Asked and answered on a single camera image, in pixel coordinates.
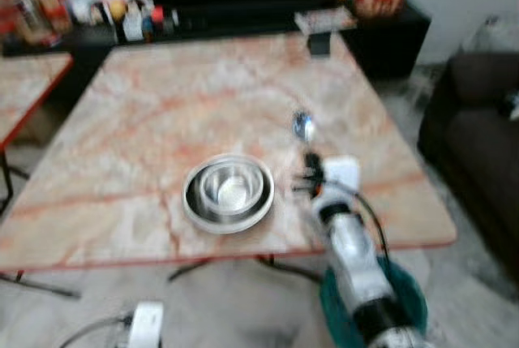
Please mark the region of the stainless steel spoon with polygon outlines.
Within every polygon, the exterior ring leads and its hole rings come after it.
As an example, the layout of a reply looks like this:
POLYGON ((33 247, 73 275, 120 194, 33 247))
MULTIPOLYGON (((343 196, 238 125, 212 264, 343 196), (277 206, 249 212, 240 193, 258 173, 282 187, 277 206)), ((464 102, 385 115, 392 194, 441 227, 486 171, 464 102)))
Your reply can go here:
POLYGON ((312 116, 305 110, 297 110, 292 118, 292 130, 297 140, 303 144, 304 161, 308 164, 311 159, 316 157, 314 151, 315 124, 312 116))

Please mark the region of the stainless steel bowl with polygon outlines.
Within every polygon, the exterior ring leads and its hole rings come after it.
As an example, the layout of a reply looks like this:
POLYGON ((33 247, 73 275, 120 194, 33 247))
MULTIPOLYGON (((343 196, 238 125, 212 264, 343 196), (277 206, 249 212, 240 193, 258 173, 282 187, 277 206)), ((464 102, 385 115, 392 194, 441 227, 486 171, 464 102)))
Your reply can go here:
POLYGON ((264 172, 245 157, 221 157, 197 174, 195 189, 203 206, 215 214, 244 214, 259 202, 264 189, 264 172))

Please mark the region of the black folding table legs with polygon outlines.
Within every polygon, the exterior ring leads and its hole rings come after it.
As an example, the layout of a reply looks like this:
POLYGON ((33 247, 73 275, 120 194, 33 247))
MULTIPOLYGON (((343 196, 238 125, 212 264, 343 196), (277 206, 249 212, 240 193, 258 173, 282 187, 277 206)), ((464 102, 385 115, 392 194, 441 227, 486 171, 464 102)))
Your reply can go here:
POLYGON ((265 268, 277 271, 278 273, 288 273, 303 277, 305 280, 312 281, 315 284, 322 282, 325 270, 328 267, 326 259, 321 256, 233 256, 233 258, 204 258, 201 260, 189 260, 175 268, 172 273, 168 274, 165 281, 167 284, 177 281, 181 277, 194 270, 203 268, 215 263, 238 262, 239 260, 251 260, 265 268))

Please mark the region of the stainless steel plate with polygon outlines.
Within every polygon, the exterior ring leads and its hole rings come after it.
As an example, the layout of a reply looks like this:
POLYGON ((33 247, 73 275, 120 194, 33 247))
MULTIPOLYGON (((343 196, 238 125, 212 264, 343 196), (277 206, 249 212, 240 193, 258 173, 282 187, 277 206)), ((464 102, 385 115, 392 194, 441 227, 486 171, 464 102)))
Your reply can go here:
POLYGON ((199 164, 195 169, 190 171, 184 183, 181 197, 185 214, 198 228, 211 234, 236 234, 252 228, 256 223, 262 221, 264 215, 269 212, 273 204, 273 176, 269 167, 255 157, 238 154, 221 154, 211 157, 208 161, 199 164), (264 172, 264 189, 259 202, 252 208, 249 208, 244 214, 223 216, 208 211, 203 204, 200 203, 195 186, 197 184, 197 174, 200 173, 205 164, 218 158, 229 156, 245 157, 259 164, 264 172))

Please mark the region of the black table clamp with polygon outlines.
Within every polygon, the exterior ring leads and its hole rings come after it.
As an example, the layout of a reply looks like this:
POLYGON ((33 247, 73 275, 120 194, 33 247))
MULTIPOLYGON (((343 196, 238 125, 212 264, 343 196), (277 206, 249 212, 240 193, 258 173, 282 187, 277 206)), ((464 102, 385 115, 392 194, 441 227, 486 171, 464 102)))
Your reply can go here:
POLYGON ((331 33, 314 33, 307 36, 307 50, 311 58, 330 58, 331 33))

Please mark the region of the green-bagged trash bin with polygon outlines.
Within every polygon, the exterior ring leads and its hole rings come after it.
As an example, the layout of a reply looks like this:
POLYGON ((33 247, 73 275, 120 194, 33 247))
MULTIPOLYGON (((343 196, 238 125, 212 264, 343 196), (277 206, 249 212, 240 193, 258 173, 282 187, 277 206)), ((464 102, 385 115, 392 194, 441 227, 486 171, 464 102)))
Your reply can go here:
MULTIPOLYGON (((387 260, 385 256, 378 256, 377 259, 389 284, 396 292, 405 314, 425 337, 429 329, 429 307, 427 307, 425 293, 420 289, 418 281, 394 260, 387 260)), ((337 280, 330 268, 324 274, 320 299, 325 323, 335 346, 337 348, 366 348, 361 333, 342 303, 337 280)))

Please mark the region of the black TV cabinet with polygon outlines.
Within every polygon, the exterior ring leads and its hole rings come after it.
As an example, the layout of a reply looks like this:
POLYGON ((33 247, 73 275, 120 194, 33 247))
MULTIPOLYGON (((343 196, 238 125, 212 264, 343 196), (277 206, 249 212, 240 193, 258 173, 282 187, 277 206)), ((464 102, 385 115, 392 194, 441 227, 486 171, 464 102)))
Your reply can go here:
MULTIPOLYGON (((406 3, 401 13, 389 19, 359 20, 356 27, 341 32, 348 48, 370 79, 403 79, 410 75, 418 62, 418 55, 426 40, 431 19, 418 8, 406 3)), ((54 46, 33 46, 23 43, 6 43, 0 53, 4 58, 66 52, 75 62, 98 67, 108 54, 120 46, 142 46, 151 43, 175 41, 204 41, 297 32, 294 14, 266 15, 259 20, 222 18, 215 20, 200 15, 178 12, 178 22, 169 32, 160 32, 147 41, 119 39, 118 32, 107 26, 77 27, 54 46)))

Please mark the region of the printed magazine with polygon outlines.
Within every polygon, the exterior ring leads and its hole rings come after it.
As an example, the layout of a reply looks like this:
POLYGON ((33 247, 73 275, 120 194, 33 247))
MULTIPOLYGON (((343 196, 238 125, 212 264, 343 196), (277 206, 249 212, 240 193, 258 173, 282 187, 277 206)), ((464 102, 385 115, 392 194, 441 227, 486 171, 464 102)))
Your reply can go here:
POLYGON ((323 8, 323 10, 300 11, 294 15, 294 22, 300 32, 320 34, 341 32, 356 27, 357 19, 345 6, 323 8))

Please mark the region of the dark sofa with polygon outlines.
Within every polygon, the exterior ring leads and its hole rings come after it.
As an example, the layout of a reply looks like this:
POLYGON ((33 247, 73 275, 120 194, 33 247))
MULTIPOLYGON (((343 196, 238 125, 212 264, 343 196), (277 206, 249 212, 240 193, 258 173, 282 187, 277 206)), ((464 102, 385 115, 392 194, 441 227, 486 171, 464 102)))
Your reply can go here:
POLYGON ((511 118, 517 52, 453 56, 423 115, 418 150, 477 226, 483 244, 519 278, 519 128, 511 118))

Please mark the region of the small blue bottle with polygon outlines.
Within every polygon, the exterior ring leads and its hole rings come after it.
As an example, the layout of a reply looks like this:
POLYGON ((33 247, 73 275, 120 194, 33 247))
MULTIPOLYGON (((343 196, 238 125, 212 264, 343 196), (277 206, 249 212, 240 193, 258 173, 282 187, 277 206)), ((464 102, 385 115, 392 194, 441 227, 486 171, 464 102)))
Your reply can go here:
POLYGON ((142 15, 140 28, 142 41, 152 41, 153 34, 155 34, 155 25, 153 25, 151 14, 142 15))

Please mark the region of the grey cushion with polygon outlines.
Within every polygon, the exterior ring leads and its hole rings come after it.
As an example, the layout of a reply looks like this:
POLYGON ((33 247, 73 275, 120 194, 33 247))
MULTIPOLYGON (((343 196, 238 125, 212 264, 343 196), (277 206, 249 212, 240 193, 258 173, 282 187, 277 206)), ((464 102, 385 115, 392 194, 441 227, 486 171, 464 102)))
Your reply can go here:
POLYGON ((514 15, 489 15, 462 43, 465 52, 518 52, 519 24, 514 15))

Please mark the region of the small white box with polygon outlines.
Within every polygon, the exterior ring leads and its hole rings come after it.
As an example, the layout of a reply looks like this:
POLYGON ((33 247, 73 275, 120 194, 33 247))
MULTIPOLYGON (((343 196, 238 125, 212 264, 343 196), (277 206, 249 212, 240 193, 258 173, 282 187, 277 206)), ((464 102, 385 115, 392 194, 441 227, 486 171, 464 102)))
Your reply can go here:
POLYGON ((126 13, 122 21, 122 30, 125 34, 125 41, 144 40, 144 16, 140 13, 126 13))

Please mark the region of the yellow ball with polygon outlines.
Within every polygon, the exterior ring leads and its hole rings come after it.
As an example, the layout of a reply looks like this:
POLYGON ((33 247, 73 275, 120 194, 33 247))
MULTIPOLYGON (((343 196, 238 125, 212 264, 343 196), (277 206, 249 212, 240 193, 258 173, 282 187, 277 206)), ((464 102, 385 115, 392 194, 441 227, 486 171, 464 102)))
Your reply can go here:
POLYGON ((107 0, 106 8, 109 17, 109 21, 112 24, 122 21, 125 18, 127 12, 127 1, 126 0, 107 0))

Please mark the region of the red-lidded clear jar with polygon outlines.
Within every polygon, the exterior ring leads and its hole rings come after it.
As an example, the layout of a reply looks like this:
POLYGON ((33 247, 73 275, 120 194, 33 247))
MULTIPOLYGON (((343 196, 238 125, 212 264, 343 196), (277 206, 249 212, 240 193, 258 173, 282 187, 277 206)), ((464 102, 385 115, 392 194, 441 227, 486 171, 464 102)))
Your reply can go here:
POLYGON ((21 43, 16 15, 0 15, 0 47, 21 43))
POLYGON ((49 34, 47 21, 41 18, 36 0, 0 0, 0 15, 11 21, 22 42, 41 45, 49 34))
POLYGON ((68 13, 67 0, 38 0, 42 13, 48 19, 49 25, 58 33, 69 33, 74 24, 68 13))

